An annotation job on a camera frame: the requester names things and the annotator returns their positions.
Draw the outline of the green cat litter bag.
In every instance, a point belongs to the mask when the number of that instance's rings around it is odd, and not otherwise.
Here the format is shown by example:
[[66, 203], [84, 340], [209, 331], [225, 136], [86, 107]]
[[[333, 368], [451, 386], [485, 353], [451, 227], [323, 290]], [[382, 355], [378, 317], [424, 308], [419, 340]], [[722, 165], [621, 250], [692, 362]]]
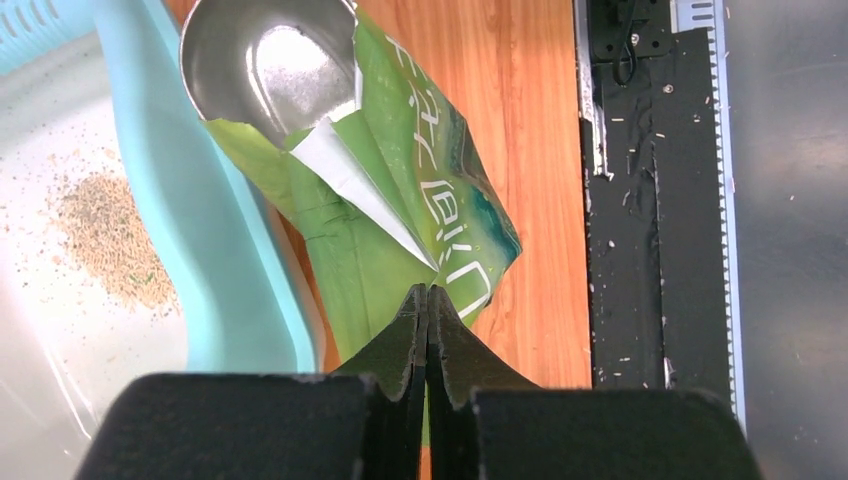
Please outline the green cat litter bag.
[[250, 124], [203, 120], [303, 237], [342, 359], [385, 328], [414, 284], [443, 287], [473, 323], [521, 252], [466, 120], [352, 4], [352, 113], [280, 146]]

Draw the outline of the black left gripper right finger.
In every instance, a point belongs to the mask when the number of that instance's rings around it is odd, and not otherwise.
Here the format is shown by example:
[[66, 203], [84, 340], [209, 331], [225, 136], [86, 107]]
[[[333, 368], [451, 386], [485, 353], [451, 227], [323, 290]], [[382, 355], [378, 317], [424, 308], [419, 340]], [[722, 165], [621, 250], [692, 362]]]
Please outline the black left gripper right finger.
[[540, 388], [463, 324], [440, 286], [428, 290], [427, 386], [434, 479], [478, 479], [483, 471], [477, 392]]

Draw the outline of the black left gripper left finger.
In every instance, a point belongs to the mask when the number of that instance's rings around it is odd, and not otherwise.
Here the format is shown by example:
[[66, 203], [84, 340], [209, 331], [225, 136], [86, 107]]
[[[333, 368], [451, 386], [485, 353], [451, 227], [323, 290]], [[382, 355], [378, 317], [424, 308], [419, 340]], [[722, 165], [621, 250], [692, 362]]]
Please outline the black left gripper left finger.
[[333, 479], [417, 479], [425, 393], [428, 290], [410, 288], [394, 319], [338, 370]]

